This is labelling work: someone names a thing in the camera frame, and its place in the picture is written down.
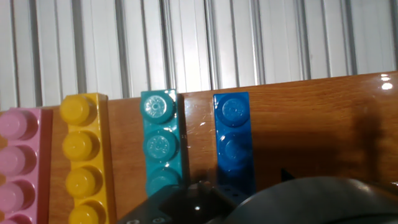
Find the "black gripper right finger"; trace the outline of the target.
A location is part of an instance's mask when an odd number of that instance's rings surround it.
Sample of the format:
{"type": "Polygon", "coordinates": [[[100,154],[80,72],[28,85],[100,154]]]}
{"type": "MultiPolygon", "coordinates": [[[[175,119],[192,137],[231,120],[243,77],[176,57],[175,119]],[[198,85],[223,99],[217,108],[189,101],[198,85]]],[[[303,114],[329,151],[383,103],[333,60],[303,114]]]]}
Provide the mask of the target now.
{"type": "Polygon", "coordinates": [[[295,177],[291,173],[289,173],[285,169],[281,169],[281,181],[282,182],[286,182],[286,181],[290,181],[290,180],[294,180],[294,179],[295,179],[295,177]]]}

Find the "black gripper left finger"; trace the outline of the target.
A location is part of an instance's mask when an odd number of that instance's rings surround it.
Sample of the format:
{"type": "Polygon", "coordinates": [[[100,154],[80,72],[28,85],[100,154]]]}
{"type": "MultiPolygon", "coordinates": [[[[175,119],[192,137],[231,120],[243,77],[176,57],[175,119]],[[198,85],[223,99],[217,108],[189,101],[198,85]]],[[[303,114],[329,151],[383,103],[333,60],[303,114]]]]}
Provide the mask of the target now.
{"type": "Polygon", "coordinates": [[[118,224],[222,223],[239,205],[230,185],[200,181],[189,187],[167,185],[118,220],[118,224]]]}

